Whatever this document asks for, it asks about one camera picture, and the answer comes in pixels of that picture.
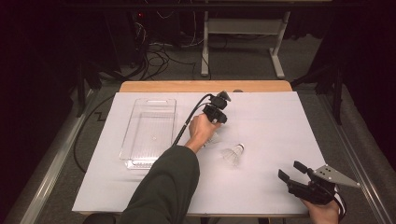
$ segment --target clear plastic container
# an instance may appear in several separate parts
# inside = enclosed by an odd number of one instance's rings
[[[175,126],[175,99],[137,99],[120,159],[128,169],[149,169],[172,146]]]

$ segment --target dark jacket sleeve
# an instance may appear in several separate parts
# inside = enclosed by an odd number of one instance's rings
[[[199,174],[195,153],[187,147],[170,147],[137,187],[121,214],[120,224],[182,223]]]

